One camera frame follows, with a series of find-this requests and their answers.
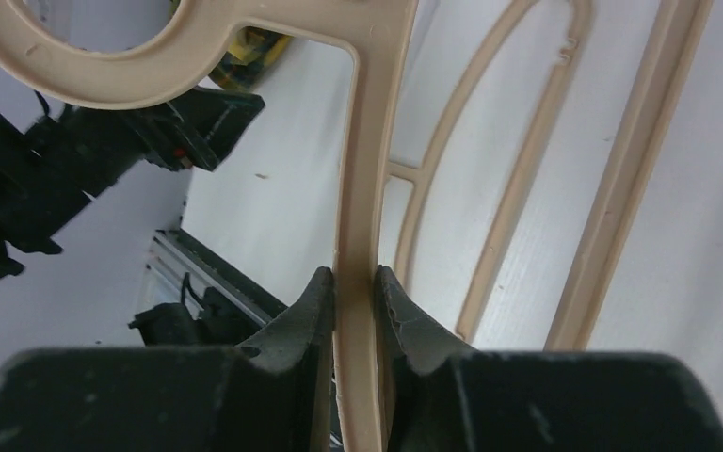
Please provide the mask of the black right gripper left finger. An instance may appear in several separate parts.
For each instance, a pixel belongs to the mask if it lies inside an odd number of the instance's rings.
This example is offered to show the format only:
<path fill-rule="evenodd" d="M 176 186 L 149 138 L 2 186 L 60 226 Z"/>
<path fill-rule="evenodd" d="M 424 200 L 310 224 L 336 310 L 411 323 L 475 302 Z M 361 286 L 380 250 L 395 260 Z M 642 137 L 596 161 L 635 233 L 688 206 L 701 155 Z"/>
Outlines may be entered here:
<path fill-rule="evenodd" d="M 326 451 L 335 283 L 233 346 L 72 347 L 0 367 L 0 451 Z"/>

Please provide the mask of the beige hanger with left hook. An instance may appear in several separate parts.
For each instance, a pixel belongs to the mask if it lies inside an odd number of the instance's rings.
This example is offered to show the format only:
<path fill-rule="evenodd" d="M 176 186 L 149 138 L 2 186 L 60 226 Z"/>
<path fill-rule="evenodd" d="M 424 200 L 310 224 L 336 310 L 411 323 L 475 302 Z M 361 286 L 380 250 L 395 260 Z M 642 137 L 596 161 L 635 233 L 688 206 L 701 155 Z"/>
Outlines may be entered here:
<path fill-rule="evenodd" d="M 379 261 L 472 341 L 566 100 L 591 1 L 425 1 L 407 55 Z"/>

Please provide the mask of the beige hanger bottom large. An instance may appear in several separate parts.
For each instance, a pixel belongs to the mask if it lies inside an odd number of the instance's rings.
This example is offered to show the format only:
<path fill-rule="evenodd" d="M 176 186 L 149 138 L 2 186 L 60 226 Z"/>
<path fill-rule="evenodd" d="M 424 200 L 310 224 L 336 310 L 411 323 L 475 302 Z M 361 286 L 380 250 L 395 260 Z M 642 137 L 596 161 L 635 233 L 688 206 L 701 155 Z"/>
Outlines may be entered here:
<path fill-rule="evenodd" d="M 193 88 L 247 25 L 316 40 L 354 61 L 345 122 L 331 378 L 349 451 L 391 451 L 394 373 L 374 300 L 382 188 L 413 1 L 184 1 L 151 42 L 113 56 L 46 33 L 20 1 L 0 1 L 0 66 L 31 88 L 105 110 L 159 105 Z"/>

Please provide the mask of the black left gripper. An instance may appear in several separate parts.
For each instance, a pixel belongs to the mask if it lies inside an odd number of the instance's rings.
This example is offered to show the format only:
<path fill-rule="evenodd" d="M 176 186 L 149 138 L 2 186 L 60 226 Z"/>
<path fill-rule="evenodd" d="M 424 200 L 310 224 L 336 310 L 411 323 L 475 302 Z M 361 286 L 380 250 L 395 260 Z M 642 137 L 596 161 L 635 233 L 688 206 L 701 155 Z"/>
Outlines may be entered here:
<path fill-rule="evenodd" d="M 213 171 L 265 108 L 258 94 L 195 87 L 160 105 L 126 111 L 65 105 L 25 132 L 0 113 L 0 280 L 24 265 L 10 248 L 56 255 L 54 235 L 148 161 L 166 170 Z"/>

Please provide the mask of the yellow plaid shirt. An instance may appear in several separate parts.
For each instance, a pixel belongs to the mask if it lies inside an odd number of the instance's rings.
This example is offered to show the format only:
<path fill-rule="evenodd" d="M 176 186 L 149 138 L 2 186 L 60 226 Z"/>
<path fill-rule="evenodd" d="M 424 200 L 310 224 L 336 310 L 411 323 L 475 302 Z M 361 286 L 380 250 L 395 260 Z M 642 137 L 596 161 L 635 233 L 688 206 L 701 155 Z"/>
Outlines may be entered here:
<path fill-rule="evenodd" d="M 280 59 L 293 37 L 258 27 L 241 29 L 208 77 L 226 90 L 251 91 Z"/>

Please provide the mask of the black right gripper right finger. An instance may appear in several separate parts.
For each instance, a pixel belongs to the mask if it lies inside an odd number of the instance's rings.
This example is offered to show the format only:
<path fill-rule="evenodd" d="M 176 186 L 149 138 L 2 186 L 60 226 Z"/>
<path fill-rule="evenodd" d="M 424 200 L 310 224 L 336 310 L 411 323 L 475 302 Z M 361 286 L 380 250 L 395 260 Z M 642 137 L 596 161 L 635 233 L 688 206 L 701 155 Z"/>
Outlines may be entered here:
<path fill-rule="evenodd" d="M 647 352 L 478 350 L 380 266 L 394 373 L 391 451 L 723 451 L 723 422 L 682 362 Z"/>

